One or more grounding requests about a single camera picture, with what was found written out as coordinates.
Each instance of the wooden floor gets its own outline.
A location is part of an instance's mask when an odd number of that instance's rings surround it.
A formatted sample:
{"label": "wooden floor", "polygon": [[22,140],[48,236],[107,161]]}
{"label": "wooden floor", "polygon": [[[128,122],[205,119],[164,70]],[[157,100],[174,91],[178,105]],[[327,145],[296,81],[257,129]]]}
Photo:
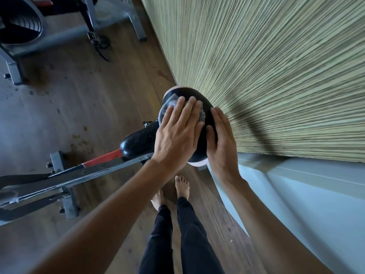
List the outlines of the wooden floor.
{"label": "wooden floor", "polygon": [[[69,16],[62,24],[75,24]],[[118,148],[128,134],[154,120],[163,94],[174,86],[158,41],[143,19],[148,41],[140,43],[131,23],[103,31],[112,41],[103,61],[87,39],[72,41],[23,59],[29,85],[0,85],[0,176],[46,173],[49,154],[63,151],[77,163]],[[6,66],[0,63],[1,73]],[[117,190],[140,166],[134,165],[76,187],[81,216],[66,220],[52,204],[0,226],[0,273],[26,271],[50,245]],[[226,273],[262,273],[252,243],[223,206],[207,170],[186,166],[190,201],[207,230]],[[175,273],[182,273],[180,231],[173,216]],[[136,273],[157,212],[149,205],[133,226],[107,273]]]}

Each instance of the bare foot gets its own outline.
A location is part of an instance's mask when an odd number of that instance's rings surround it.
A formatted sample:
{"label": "bare foot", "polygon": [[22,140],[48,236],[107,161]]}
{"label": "bare foot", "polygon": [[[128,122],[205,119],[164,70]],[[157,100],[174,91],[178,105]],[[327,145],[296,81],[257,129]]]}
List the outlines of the bare foot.
{"label": "bare foot", "polygon": [[190,187],[188,180],[181,175],[175,176],[175,187],[177,197],[185,197],[186,200],[189,199]]}
{"label": "bare foot", "polygon": [[162,189],[155,194],[155,196],[151,200],[153,207],[158,211],[159,207],[162,205],[166,205],[166,198],[163,195]]}

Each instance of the wall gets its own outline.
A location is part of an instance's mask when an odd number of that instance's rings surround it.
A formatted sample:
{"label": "wall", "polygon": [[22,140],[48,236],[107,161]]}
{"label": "wall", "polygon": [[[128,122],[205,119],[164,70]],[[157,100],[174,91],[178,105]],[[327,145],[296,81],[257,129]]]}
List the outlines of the wall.
{"label": "wall", "polygon": [[240,153],[239,170],[262,202],[333,272],[364,273],[364,164]]}
{"label": "wall", "polygon": [[240,152],[365,162],[365,0],[142,0]]}

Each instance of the black pants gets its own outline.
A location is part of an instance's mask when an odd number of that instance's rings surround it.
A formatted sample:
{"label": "black pants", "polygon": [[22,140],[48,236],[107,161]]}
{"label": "black pants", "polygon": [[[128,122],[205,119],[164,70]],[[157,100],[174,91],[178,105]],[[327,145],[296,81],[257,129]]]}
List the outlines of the black pants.
{"label": "black pants", "polygon": [[[207,232],[185,197],[177,200],[181,230],[181,263],[184,274],[224,274],[221,263],[208,242]],[[166,205],[158,209],[154,230],[139,267],[139,274],[173,274],[172,221]]]}

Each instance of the striped wallpaper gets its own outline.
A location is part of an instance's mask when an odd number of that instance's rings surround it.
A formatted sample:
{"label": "striped wallpaper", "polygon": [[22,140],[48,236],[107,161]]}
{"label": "striped wallpaper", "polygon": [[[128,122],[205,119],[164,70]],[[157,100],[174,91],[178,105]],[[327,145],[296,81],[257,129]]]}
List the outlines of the striped wallpaper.
{"label": "striped wallpaper", "polygon": [[142,0],[240,152],[365,162],[365,0]]}

